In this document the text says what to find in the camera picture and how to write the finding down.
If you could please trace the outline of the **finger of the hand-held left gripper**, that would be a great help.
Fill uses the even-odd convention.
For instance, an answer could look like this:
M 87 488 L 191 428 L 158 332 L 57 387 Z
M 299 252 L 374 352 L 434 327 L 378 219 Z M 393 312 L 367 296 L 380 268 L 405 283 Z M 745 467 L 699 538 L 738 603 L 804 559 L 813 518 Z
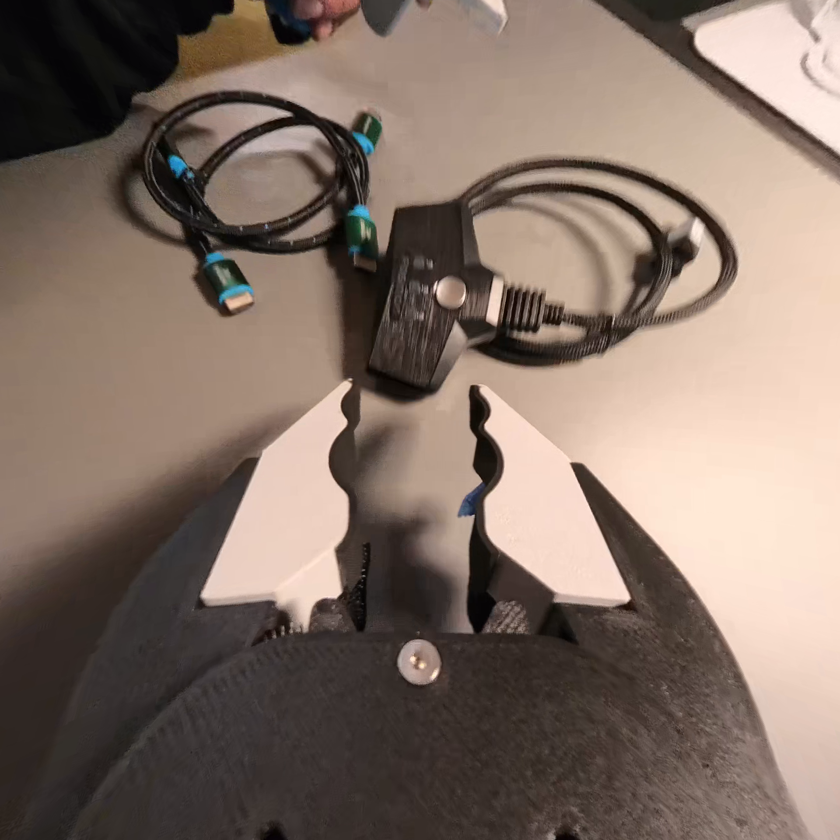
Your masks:
M 454 1 L 453 4 L 472 25 L 494 37 L 498 37 L 508 25 L 505 1 Z
M 374 34 L 389 36 L 406 10 L 421 1 L 363 1 L 363 18 Z

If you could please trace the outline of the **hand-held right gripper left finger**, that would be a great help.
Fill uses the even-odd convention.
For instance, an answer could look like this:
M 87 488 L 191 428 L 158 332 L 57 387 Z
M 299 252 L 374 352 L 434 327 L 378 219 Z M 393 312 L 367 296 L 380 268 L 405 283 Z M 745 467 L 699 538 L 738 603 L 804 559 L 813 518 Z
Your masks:
M 268 604 L 293 632 L 349 589 L 360 391 L 347 379 L 257 459 L 199 595 L 202 607 Z

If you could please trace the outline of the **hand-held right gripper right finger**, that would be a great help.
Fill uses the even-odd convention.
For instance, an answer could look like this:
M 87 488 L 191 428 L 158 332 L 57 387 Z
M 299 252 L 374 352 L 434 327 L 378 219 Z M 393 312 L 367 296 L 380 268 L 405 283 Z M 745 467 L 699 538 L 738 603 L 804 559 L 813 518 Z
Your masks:
M 627 588 L 572 460 L 486 385 L 469 389 L 478 486 L 467 614 L 477 633 L 519 623 L 539 634 L 562 605 L 626 607 Z

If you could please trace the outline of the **black hdmi switch box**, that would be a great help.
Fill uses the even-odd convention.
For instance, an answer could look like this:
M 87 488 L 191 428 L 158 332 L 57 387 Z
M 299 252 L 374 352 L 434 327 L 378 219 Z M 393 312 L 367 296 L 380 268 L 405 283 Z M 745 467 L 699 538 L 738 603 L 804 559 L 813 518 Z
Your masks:
M 567 181 L 508 185 L 541 172 L 593 172 L 646 187 L 688 213 L 664 230 L 640 206 L 599 186 Z M 645 232 L 636 291 L 619 313 L 586 314 L 551 301 L 539 288 L 515 286 L 484 265 L 475 218 L 522 196 L 584 196 L 610 204 Z M 660 310 L 673 282 L 707 235 L 719 273 L 711 288 L 677 308 Z M 697 199 L 656 176 L 611 161 L 560 157 L 506 165 L 453 201 L 400 207 L 385 253 L 387 271 L 368 369 L 410 392 L 437 392 L 469 349 L 520 366 L 549 368 L 604 354 L 634 333 L 684 321 L 724 298 L 739 272 L 736 246 Z

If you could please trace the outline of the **person's left forearm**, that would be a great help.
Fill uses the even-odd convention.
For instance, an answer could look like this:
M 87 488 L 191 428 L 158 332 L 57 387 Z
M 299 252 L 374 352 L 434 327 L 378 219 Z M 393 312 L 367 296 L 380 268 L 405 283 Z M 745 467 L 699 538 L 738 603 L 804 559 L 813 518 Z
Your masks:
M 108 136 L 233 1 L 2 1 L 1 160 Z

